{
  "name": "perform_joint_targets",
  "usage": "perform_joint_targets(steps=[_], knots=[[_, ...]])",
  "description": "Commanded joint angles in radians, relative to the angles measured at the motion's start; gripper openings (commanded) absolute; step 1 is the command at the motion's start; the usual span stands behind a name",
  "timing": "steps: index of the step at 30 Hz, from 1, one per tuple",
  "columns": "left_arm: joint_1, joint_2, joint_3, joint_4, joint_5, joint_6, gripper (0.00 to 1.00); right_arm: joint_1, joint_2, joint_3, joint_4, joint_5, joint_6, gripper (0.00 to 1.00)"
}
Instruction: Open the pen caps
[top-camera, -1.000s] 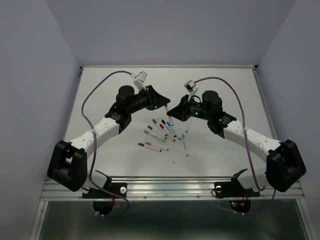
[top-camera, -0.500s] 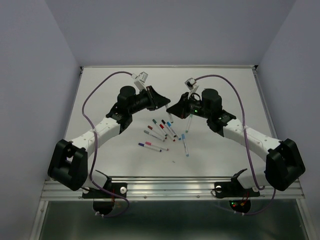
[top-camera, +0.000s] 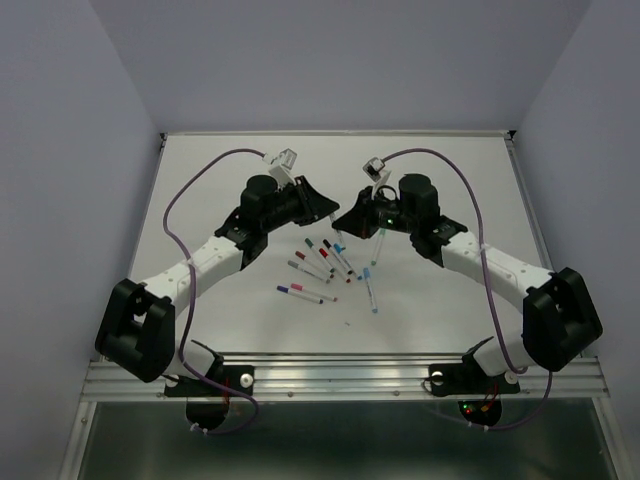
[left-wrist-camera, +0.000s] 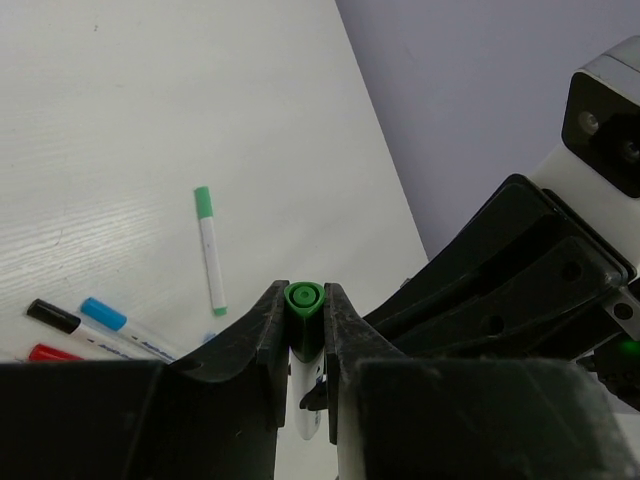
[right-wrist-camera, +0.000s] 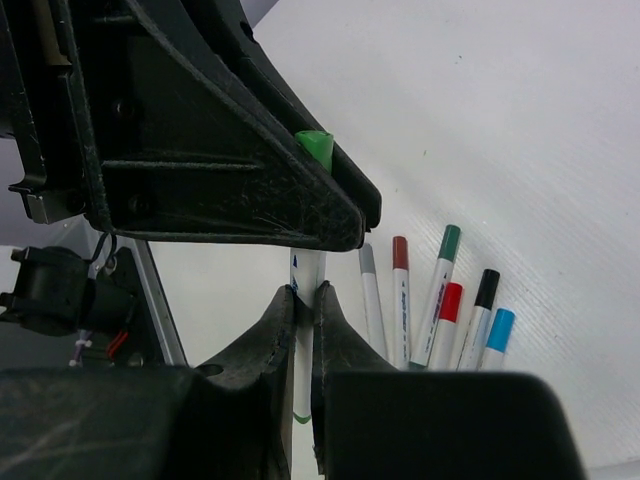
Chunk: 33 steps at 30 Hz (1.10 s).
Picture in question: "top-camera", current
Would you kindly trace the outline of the light blue capped marker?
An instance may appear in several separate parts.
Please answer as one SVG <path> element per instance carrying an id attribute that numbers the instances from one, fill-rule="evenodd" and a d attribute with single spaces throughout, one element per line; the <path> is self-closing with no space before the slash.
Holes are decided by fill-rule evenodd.
<path id="1" fill-rule="evenodd" d="M 376 300 L 375 291 L 374 291 L 374 288 L 373 288 L 371 272 L 370 272 L 368 267 L 364 267 L 363 268 L 363 278 L 364 278 L 365 285 L 366 285 L 366 288 L 367 288 L 367 293 L 368 293 L 368 296 L 369 296 L 369 302 L 370 302 L 371 311 L 374 314 L 377 314 L 379 309 L 378 309 L 378 304 L 377 304 L 377 300 Z"/>

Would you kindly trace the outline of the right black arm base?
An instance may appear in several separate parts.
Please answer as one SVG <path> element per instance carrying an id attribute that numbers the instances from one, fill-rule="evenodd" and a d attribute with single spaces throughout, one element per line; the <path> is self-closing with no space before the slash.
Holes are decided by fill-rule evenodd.
<path id="1" fill-rule="evenodd" d="M 516 376 L 488 376 L 475 364 L 464 362 L 430 365 L 422 385 L 437 398 L 456 397 L 464 420 L 488 428 L 496 427 L 501 420 L 501 396 L 520 392 Z"/>

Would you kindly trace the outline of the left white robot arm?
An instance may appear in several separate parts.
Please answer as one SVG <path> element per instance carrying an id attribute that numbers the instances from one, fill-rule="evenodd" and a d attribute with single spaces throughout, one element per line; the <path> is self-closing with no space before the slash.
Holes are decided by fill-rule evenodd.
<path id="1" fill-rule="evenodd" d="M 125 278 L 114 286 L 96 350 L 143 382 L 168 374 L 177 353 L 176 318 L 193 298 L 248 267 L 266 249 L 269 233 L 289 223 L 313 224 L 338 208 L 303 176 L 282 187 L 268 175 L 249 178 L 239 206 L 198 250 L 141 283 Z"/>

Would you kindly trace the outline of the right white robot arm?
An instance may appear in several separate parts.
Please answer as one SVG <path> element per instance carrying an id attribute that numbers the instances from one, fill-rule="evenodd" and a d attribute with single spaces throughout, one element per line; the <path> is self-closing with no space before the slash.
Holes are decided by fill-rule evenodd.
<path id="1" fill-rule="evenodd" d="M 424 175 L 402 177 L 394 199 L 381 189 L 364 188 L 332 226 L 361 239 L 380 229 L 406 233 L 421 257 L 479 283 L 489 298 L 499 296 L 518 310 L 519 334 L 481 341 L 461 364 L 461 381 L 472 390 L 484 389 L 508 370 L 539 366 L 558 372 L 603 333 L 577 271 L 536 267 L 483 243 L 479 233 L 441 213 L 438 192 Z"/>

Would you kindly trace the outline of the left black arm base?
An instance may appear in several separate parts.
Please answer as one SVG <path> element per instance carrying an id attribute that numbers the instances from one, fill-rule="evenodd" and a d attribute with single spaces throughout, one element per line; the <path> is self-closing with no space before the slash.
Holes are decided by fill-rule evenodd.
<path id="1" fill-rule="evenodd" d="M 237 433 L 257 418 L 260 407 L 253 396 L 252 365 L 213 367 L 207 374 L 221 388 L 198 378 L 164 375 L 164 396 L 184 399 L 185 418 L 192 432 L 204 436 Z"/>

